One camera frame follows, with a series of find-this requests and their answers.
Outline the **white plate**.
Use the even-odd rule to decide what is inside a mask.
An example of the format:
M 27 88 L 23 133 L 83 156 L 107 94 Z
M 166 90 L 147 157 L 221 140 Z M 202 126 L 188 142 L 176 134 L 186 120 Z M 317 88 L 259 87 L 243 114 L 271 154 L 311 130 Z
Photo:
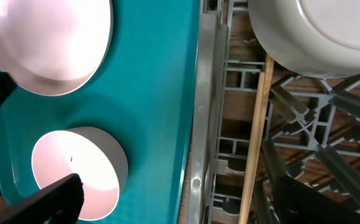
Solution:
M 0 0 L 0 71 L 42 96 L 80 89 L 102 66 L 111 0 Z

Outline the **wooden chopstick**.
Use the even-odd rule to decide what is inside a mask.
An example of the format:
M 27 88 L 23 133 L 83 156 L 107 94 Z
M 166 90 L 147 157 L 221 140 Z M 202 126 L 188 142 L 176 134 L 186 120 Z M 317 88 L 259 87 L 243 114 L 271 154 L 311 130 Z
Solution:
M 239 224 L 246 224 L 249 217 L 273 70 L 274 59 L 269 54 L 266 54 L 265 68 L 264 71 L 259 74 L 259 81 L 257 85 L 251 136 L 249 140 L 246 170 L 242 188 L 241 207 L 239 211 Z
M 247 153 L 246 170 L 244 176 L 244 184 L 242 190 L 241 207 L 239 212 L 239 224 L 246 224 L 249 216 L 249 209 L 251 204 L 252 190 L 255 179 L 255 168 L 257 167 L 256 155 L 257 145 L 259 142 L 259 130 L 261 120 L 261 104 L 263 100 L 265 73 L 261 72 L 259 75 L 259 82 L 257 86 L 256 102 L 254 105 L 254 114 L 252 119 L 251 136 L 249 140 L 249 148 Z

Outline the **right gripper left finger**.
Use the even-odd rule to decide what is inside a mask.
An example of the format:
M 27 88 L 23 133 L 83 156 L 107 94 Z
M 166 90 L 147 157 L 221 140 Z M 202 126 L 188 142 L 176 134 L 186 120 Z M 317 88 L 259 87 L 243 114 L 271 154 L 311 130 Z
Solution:
M 76 224 L 84 201 L 83 183 L 72 173 L 0 211 L 0 224 Z

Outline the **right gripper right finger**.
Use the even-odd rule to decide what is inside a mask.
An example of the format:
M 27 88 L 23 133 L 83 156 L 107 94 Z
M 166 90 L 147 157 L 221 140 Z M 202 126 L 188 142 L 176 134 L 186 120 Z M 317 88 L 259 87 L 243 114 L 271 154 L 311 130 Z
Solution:
M 360 224 L 360 213 L 301 182 L 281 175 L 273 189 L 274 208 L 285 224 Z

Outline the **pink bowl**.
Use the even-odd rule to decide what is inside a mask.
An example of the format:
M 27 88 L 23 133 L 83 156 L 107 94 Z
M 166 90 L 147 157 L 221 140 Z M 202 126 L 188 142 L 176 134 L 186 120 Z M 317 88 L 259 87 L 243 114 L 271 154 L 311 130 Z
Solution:
M 40 189 L 76 173 L 83 183 L 79 219 L 106 218 L 117 207 L 129 173 L 120 143 L 102 129 L 83 126 L 44 134 L 32 150 L 31 166 Z

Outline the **white small bowl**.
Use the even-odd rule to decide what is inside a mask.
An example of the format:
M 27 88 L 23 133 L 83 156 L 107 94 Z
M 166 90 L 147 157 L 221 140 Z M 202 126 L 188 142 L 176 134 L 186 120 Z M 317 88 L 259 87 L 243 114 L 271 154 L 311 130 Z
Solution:
M 315 78 L 360 74 L 360 0 L 250 0 L 253 31 L 281 66 Z

